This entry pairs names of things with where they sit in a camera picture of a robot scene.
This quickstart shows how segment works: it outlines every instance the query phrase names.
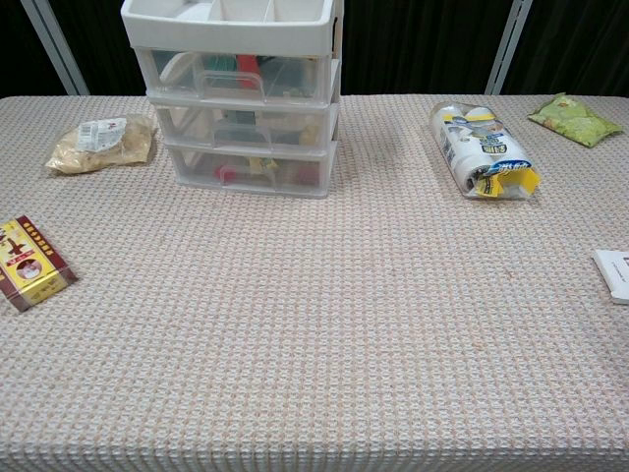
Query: label on bag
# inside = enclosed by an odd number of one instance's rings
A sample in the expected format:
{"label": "label on bag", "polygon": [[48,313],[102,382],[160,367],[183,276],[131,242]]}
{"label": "label on bag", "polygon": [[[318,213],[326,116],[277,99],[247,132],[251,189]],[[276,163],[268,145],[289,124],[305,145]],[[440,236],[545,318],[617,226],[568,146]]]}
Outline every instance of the label on bag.
{"label": "label on bag", "polygon": [[79,127],[75,149],[90,152],[111,149],[120,143],[126,127],[126,118],[87,121]]}

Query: plastic storage drawer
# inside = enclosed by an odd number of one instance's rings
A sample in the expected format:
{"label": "plastic storage drawer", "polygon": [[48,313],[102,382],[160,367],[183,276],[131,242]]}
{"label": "plastic storage drawer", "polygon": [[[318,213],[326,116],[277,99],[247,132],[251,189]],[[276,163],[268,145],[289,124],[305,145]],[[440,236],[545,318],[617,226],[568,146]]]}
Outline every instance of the plastic storage drawer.
{"label": "plastic storage drawer", "polygon": [[137,49],[147,94],[206,102],[323,105],[339,61]]}
{"label": "plastic storage drawer", "polygon": [[153,104],[167,145],[243,152],[326,154],[338,117],[336,103],[309,111]]}
{"label": "plastic storage drawer", "polygon": [[202,148],[170,147],[180,183],[295,197],[327,195],[336,143],[321,159],[307,156],[214,153]]}

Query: yellow box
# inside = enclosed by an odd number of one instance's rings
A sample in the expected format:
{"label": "yellow box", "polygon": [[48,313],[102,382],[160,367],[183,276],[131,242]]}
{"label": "yellow box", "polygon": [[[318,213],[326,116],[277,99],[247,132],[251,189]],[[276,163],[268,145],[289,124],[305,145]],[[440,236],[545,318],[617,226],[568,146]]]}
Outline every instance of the yellow box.
{"label": "yellow box", "polygon": [[27,310],[76,280],[28,218],[20,216],[0,226],[0,290],[18,310]]}

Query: product box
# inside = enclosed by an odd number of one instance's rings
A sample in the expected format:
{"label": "product box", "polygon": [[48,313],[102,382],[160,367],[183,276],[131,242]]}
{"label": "product box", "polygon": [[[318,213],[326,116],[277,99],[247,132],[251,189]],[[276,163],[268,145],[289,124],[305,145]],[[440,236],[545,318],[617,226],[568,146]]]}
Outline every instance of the product box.
{"label": "product box", "polygon": [[597,250],[594,260],[607,282],[613,303],[629,305],[629,253]]}
{"label": "product box", "polygon": [[0,290],[21,312],[77,278],[25,216],[0,225]]}

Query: metal pole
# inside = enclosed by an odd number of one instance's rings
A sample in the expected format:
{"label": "metal pole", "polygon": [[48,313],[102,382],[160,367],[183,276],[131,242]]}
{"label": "metal pole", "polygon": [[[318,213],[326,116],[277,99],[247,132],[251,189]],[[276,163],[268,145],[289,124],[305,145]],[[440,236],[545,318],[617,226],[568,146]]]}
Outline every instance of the metal pole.
{"label": "metal pole", "polygon": [[485,94],[500,94],[532,4],[533,0],[513,0],[507,23],[502,32],[502,39],[493,60]]}
{"label": "metal pole", "polygon": [[21,0],[68,95],[89,95],[86,81],[48,0]]}

